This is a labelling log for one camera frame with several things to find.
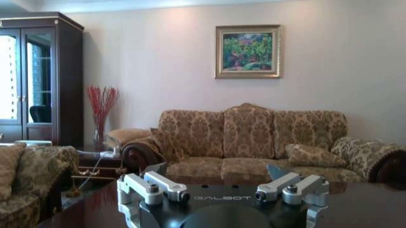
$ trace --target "end table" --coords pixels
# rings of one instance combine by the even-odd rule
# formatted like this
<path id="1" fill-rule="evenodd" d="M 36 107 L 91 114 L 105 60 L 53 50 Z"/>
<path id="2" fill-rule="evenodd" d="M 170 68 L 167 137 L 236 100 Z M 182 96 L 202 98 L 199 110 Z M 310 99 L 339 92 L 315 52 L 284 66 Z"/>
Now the end table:
<path id="1" fill-rule="evenodd" d="M 127 173 L 121 156 L 116 158 L 103 157 L 95 171 L 92 171 L 100 159 L 100 152 L 112 151 L 107 146 L 88 145 L 76 149 L 79 152 L 80 173 L 72 176 L 75 180 L 84 181 L 89 177 L 89 181 L 107 184 L 116 180 L 121 174 Z"/>

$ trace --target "cable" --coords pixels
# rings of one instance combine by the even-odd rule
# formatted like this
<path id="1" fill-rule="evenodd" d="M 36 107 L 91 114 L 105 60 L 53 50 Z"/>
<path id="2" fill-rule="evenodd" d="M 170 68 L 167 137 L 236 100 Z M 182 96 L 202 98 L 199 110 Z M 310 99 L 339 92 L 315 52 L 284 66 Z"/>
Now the cable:
<path id="1" fill-rule="evenodd" d="M 95 167 L 93 167 L 93 169 L 92 169 L 92 171 L 91 171 L 91 174 L 95 172 L 95 170 L 96 170 L 96 168 L 97 168 L 97 165 L 99 165 L 99 162 L 101 161 L 101 158 L 103 158 L 104 156 L 100 155 L 100 158 L 99 158 L 99 160 L 97 160 L 97 162 L 96 162 L 96 164 L 95 164 Z M 88 175 L 88 178 L 84 180 L 84 182 L 83 182 L 81 185 L 79 186 L 79 188 L 77 188 L 79 190 L 80 190 L 81 187 L 85 185 L 85 183 L 89 181 L 91 174 Z"/>

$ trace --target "framed painting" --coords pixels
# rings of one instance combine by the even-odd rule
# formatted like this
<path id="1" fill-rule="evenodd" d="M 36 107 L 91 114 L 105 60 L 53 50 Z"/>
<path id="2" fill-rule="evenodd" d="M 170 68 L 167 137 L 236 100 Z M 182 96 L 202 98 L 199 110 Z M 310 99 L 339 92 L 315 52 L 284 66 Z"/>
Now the framed painting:
<path id="1" fill-rule="evenodd" d="M 282 26 L 215 29 L 215 78 L 280 78 Z"/>

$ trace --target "brocade upholstery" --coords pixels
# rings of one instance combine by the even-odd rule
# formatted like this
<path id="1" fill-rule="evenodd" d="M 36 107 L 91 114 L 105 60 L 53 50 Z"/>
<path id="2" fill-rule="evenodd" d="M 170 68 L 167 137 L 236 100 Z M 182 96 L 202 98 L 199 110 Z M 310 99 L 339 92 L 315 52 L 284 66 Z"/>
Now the brocade upholstery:
<path id="1" fill-rule="evenodd" d="M 188 155 L 184 153 L 179 142 L 176 141 L 171 133 L 151 128 L 151 134 L 153 141 L 157 144 L 159 151 L 164 157 L 164 160 L 170 164 L 180 162 L 188 158 Z"/>
<path id="2" fill-rule="evenodd" d="M 324 168 L 308 166 L 290 166 L 287 159 L 254 159 L 227 158 L 223 159 L 222 179 L 226 184 L 260 184 L 271 181 L 267 173 L 267 164 L 292 170 L 307 177 L 311 174 L 324 176 L 330 182 L 360 182 L 362 177 L 351 170 L 343 168 Z"/>
<path id="3" fill-rule="evenodd" d="M 27 147 L 19 161 L 13 194 L 36 195 L 43 203 L 59 176 L 68 168 L 77 173 L 77 164 L 77 151 L 71 146 Z"/>
<path id="4" fill-rule="evenodd" d="M 226 158 L 274 158 L 272 116 L 252 104 L 224 111 Z"/>
<path id="5" fill-rule="evenodd" d="M 311 174 L 324 176 L 330 182 L 363 182 L 364 179 L 351 170 L 315 166 L 296 166 L 292 170 L 304 177 Z"/>
<path id="6" fill-rule="evenodd" d="M 268 183 L 267 164 L 287 167 L 287 160 L 260 158 L 224 158 L 222 165 L 222 179 L 224 184 Z"/>
<path id="7" fill-rule="evenodd" d="M 348 161 L 348 169 L 371 181 L 371 173 L 379 162 L 395 153 L 405 153 L 406 148 L 395 144 L 343 137 L 335 142 L 331 152 Z"/>
<path id="8" fill-rule="evenodd" d="M 31 228 L 39 222 L 40 202 L 33 195 L 12 195 L 0 202 L 0 227 Z"/>
<path id="9" fill-rule="evenodd" d="M 195 157 L 223 157 L 222 112 L 168 110 L 161 113 L 159 129 L 174 134 L 183 151 Z"/>
<path id="10" fill-rule="evenodd" d="M 166 175 L 182 183 L 220 183 L 222 159 L 212 157 L 190 157 L 170 165 Z"/>
<path id="11" fill-rule="evenodd" d="M 132 140 L 141 139 L 148 136 L 151 136 L 149 130 L 136 128 L 117 129 L 108 132 L 105 143 L 111 147 L 124 146 Z"/>
<path id="12" fill-rule="evenodd" d="M 292 166 L 343 168 L 347 162 L 324 149 L 300 144 L 288 144 L 286 154 Z"/>
<path id="13" fill-rule="evenodd" d="M 287 144 L 330 150 L 347 134 L 344 115 L 332 111 L 278 111 L 274 115 L 275 158 L 286 158 Z"/>
<path id="14" fill-rule="evenodd" d="M 12 196 L 12 181 L 25 144 L 0 147 L 0 201 Z"/>

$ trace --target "vase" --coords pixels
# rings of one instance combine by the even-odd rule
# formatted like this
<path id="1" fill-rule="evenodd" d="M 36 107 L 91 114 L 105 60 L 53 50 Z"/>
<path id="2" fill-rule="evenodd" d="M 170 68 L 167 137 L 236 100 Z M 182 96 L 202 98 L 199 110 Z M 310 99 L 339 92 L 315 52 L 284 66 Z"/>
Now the vase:
<path id="1" fill-rule="evenodd" d="M 95 122 L 93 144 L 95 144 L 95 146 L 103 146 L 103 142 L 105 139 L 105 135 L 104 135 L 105 119 L 107 119 L 107 115 L 93 114 L 93 122 Z"/>

